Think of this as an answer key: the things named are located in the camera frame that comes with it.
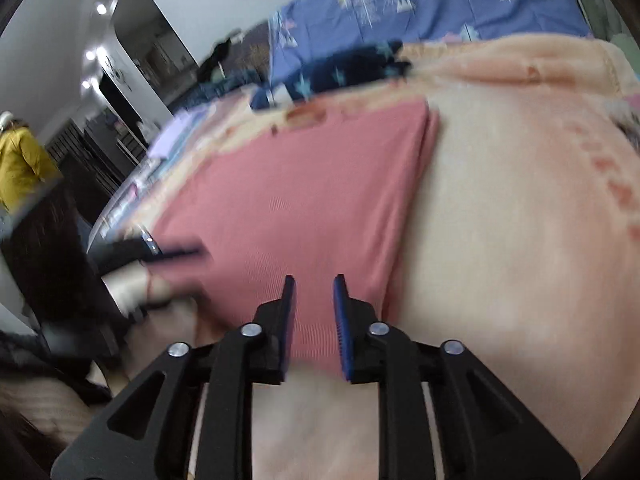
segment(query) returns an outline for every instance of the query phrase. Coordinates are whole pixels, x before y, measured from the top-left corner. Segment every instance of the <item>person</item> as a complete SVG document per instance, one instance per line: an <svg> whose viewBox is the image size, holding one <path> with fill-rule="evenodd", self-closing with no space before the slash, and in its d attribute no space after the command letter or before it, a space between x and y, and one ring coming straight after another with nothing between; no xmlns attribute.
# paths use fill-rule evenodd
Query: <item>person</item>
<svg viewBox="0 0 640 480"><path fill-rule="evenodd" d="M28 125L11 112L0 115L0 202L15 213L44 181L61 176Z"/></svg>

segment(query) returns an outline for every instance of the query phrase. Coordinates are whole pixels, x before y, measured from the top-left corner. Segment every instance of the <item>pink sweater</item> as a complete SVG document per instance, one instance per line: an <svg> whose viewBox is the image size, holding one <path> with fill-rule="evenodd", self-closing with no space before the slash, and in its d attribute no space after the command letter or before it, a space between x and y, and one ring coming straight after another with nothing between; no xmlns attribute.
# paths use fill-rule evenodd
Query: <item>pink sweater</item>
<svg viewBox="0 0 640 480"><path fill-rule="evenodd" d="M215 315L249 321L296 279L293 359L339 370L332 300L343 273L350 295L394 319L408 206L430 160L437 113L424 100L266 133L205 161L154 229L160 246L199 237L211 258L154 272L201 283Z"/></svg>

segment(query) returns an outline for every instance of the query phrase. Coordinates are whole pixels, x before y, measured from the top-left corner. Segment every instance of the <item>ribbed fabric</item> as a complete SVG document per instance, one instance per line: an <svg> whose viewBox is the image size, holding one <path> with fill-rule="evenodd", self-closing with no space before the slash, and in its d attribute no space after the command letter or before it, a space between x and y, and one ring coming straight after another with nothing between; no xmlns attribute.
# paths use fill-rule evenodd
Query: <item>ribbed fabric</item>
<svg viewBox="0 0 640 480"><path fill-rule="evenodd" d="M199 237L204 261L157 266L175 286L200 282L213 314L238 325L296 279L292 359L340 367L332 299L350 294L394 316L396 259L410 200L428 163L438 116L424 100L265 133L212 156L188 181L153 235L170 246Z"/></svg>

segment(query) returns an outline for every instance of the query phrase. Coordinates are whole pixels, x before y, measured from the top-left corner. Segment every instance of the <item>screw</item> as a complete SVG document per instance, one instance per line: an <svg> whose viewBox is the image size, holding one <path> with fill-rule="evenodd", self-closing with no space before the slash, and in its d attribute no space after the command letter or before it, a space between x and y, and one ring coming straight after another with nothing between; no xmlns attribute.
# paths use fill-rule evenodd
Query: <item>screw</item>
<svg viewBox="0 0 640 480"><path fill-rule="evenodd" d="M372 323L369 327L369 333L373 335L387 335L389 333L389 325L386 323Z"/></svg>
<svg viewBox="0 0 640 480"><path fill-rule="evenodd" d="M187 343L174 343L169 346L169 355L171 357L182 357L189 352Z"/></svg>
<svg viewBox="0 0 640 480"><path fill-rule="evenodd" d="M465 351L465 346L455 339L450 339L444 343L444 351L449 355L460 355Z"/></svg>
<svg viewBox="0 0 640 480"><path fill-rule="evenodd" d="M240 329L240 333L247 337L255 337L262 333L262 327L257 323L247 323Z"/></svg>

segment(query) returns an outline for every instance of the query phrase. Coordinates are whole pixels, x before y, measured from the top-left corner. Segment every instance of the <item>person's arm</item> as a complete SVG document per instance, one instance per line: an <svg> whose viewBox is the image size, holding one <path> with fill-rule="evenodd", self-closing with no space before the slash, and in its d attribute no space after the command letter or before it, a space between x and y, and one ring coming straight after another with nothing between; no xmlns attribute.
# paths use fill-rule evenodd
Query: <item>person's arm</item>
<svg viewBox="0 0 640 480"><path fill-rule="evenodd" d="M60 170L49 156L49 153L38 144L31 132L23 129L17 139L18 148L33 173L40 180L50 180L60 176Z"/></svg>

